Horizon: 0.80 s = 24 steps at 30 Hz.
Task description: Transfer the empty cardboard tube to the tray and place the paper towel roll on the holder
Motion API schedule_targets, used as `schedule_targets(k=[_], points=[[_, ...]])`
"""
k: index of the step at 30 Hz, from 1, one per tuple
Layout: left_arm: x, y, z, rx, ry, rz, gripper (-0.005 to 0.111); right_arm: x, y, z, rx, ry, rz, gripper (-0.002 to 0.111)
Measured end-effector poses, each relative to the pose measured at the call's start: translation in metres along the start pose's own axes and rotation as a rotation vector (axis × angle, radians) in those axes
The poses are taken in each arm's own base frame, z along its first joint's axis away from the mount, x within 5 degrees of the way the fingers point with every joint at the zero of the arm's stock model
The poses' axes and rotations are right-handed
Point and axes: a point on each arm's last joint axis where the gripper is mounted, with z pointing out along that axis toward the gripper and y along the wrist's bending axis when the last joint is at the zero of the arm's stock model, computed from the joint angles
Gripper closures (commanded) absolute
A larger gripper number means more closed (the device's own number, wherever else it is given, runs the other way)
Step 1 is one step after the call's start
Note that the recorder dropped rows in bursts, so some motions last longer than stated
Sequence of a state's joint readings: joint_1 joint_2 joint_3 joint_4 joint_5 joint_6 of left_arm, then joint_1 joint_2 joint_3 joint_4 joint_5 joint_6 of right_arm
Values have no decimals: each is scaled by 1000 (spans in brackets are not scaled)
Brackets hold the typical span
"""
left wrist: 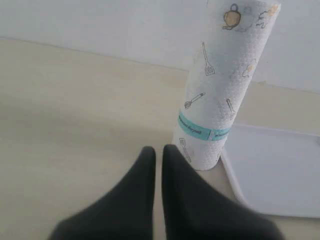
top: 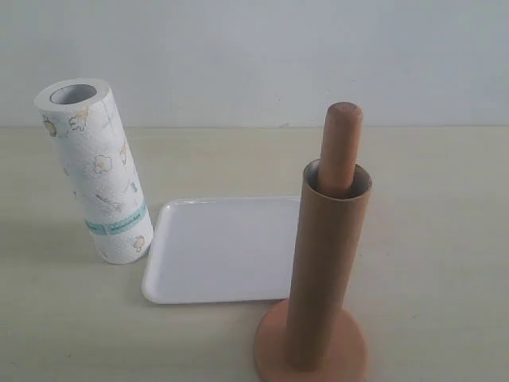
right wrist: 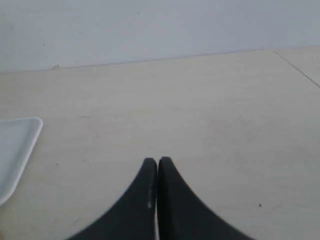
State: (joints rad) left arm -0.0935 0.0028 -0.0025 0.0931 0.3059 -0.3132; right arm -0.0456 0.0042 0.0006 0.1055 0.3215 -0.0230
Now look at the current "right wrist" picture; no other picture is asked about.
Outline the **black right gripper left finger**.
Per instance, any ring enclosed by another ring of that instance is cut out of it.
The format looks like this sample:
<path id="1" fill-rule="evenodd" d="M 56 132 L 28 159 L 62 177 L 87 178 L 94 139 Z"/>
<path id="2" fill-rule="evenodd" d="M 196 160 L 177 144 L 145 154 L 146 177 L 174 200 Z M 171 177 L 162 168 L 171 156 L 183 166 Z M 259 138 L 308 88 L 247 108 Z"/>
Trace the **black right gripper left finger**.
<path id="1" fill-rule="evenodd" d="M 154 240 L 157 163 L 146 158 L 125 193 L 71 240 Z"/>

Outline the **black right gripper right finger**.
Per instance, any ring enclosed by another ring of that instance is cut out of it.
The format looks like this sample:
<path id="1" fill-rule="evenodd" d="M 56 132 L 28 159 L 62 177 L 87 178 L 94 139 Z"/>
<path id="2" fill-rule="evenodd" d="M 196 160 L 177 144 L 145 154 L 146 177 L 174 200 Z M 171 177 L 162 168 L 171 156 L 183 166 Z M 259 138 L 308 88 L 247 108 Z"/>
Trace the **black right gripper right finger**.
<path id="1" fill-rule="evenodd" d="M 157 221 L 161 240 L 249 240 L 191 190 L 170 157 L 158 164 Z"/>

